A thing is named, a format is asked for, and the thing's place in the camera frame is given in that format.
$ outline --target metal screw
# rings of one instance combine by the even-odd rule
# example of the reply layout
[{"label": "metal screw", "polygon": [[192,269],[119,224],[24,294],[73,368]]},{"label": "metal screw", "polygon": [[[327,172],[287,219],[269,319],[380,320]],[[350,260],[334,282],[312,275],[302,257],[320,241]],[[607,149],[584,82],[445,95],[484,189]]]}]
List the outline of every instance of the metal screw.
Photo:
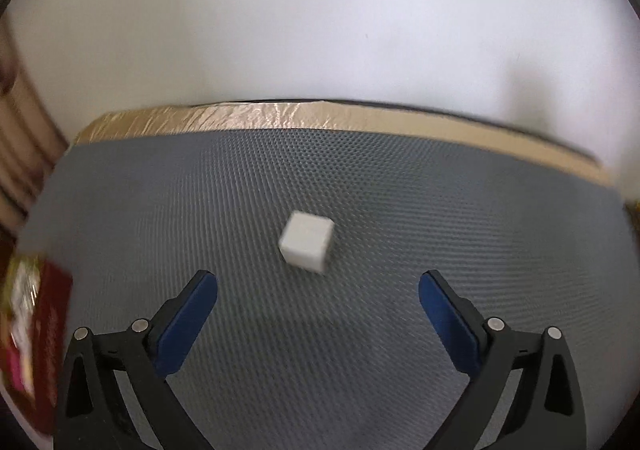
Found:
[{"label": "metal screw", "polygon": [[489,318],[486,321],[486,324],[489,326],[489,329],[492,329],[493,331],[502,331],[504,329],[504,322],[495,316]]},{"label": "metal screw", "polygon": [[546,330],[549,336],[551,336],[554,340],[559,340],[562,338],[562,331],[557,327],[550,327]]},{"label": "metal screw", "polygon": [[144,318],[139,318],[138,320],[133,322],[133,324],[131,324],[131,328],[137,333],[145,331],[147,327],[149,327],[149,322],[147,322]]},{"label": "metal screw", "polygon": [[82,340],[83,338],[86,338],[88,334],[89,334],[89,329],[87,329],[86,327],[79,327],[78,329],[76,329],[76,332],[74,333],[74,338],[76,340]]}]

